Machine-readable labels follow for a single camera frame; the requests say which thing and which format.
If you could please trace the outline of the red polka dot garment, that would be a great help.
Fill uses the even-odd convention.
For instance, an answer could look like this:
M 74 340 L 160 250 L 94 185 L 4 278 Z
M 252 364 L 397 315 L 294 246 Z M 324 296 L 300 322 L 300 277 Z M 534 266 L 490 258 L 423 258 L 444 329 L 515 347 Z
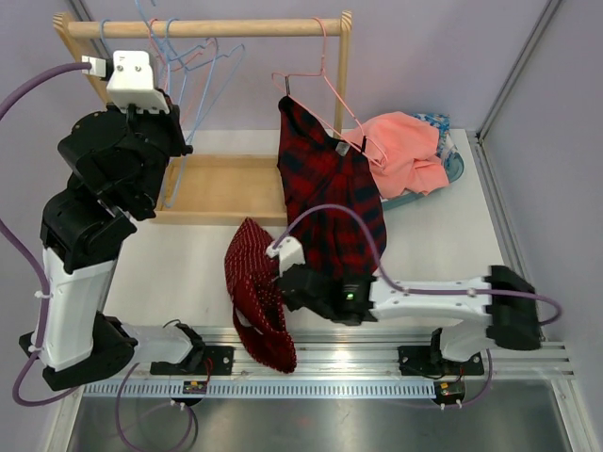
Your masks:
M 267 231 L 245 218 L 224 257 L 225 283 L 233 324 L 248 354 L 264 366 L 290 374 L 297 367 L 297 355 L 276 282 L 278 263 L 267 256 L 271 243 Z

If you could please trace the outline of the light blue hanger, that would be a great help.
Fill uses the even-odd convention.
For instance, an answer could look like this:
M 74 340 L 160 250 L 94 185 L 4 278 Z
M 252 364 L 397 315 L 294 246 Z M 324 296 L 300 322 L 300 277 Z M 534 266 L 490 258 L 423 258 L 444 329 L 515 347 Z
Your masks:
M 161 88 L 168 94 L 173 94 L 175 90 L 171 87 L 172 75 L 177 72 L 183 74 L 177 104 L 181 108 L 181 126 L 189 128 L 183 132 L 183 137 L 185 143 L 190 145 L 202 122 L 236 73 L 246 54 L 245 45 L 240 43 L 229 52 L 223 53 L 216 38 L 206 38 L 190 49 L 178 52 L 172 45 L 170 36 L 160 39 L 155 34 L 150 35 L 150 43 L 162 64 Z M 232 57 L 235 53 L 238 53 L 239 57 L 229 74 L 215 74 L 220 61 Z
M 135 4 L 135 8 L 136 8 L 138 17 L 144 23 L 144 25 L 146 26 L 146 28 L 148 30 L 151 30 L 152 27 L 153 27 L 153 25 L 152 25 L 152 18 L 148 14 L 147 8 L 144 6 L 144 1 L 142 1 L 142 0 L 135 0 L 134 4 Z
M 100 41 L 105 47 L 107 57 L 111 59 L 113 57 L 113 51 L 107 43 L 105 33 L 105 24 L 108 22 L 109 19 L 103 19 L 103 21 L 100 22 L 99 35 Z M 183 59 L 181 56 L 178 56 L 175 50 L 172 48 L 170 39 L 166 37 L 160 38 L 159 35 L 154 32 L 155 22 L 157 22 L 157 18 L 152 18 L 153 27 L 151 30 L 147 29 L 148 41 L 155 52 L 155 56 L 161 60 L 163 69 L 166 70 L 170 66 L 171 61 L 178 61 L 180 64 L 182 64 Z

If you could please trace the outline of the pink pleated skirt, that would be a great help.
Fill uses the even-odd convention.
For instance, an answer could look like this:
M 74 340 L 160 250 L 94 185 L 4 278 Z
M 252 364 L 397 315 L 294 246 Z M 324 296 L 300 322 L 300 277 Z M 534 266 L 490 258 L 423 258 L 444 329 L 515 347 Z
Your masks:
M 436 127 L 396 111 L 366 121 L 343 134 L 365 149 L 373 180 L 384 199 L 409 191 L 428 195 L 448 186 L 448 177 L 437 155 Z

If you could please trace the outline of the blue floral garment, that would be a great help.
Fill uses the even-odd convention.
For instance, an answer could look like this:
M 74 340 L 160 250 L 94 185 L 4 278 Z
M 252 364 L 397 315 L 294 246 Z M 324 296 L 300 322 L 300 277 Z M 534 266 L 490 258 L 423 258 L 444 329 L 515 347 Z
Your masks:
M 413 117 L 428 123 L 438 130 L 439 138 L 436 154 L 442 161 L 450 160 L 451 156 L 456 152 L 456 146 L 449 133 L 449 116 L 437 113 L 415 113 Z

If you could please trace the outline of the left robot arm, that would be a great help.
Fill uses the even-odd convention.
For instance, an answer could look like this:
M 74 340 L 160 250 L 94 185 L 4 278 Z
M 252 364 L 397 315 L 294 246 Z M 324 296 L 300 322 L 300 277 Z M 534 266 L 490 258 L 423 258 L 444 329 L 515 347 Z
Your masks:
M 71 174 L 42 211 L 45 324 L 21 336 L 21 348 L 42 363 L 55 391 L 109 379 L 134 363 L 197 372 L 205 344 L 188 325 L 140 327 L 104 314 L 123 242 L 155 216 L 170 161 L 192 151 L 179 108 L 108 105 L 81 118 L 57 150 Z

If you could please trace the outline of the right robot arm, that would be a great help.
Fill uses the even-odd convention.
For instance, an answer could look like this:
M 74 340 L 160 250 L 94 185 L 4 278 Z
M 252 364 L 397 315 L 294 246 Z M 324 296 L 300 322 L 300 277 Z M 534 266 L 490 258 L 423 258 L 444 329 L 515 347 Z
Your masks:
M 296 264 L 278 277 L 277 286 L 289 310 L 304 308 L 349 327 L 401 317 L 454 320 L 436 328 L 428 345 L 399 349 L 404 376 L 480 375 L 481 353 L 490 347 L 541 347 L 534 289 L 506 266 L 490 266 L 484 277 L 407 287 L 376 276 L 334 279 Z

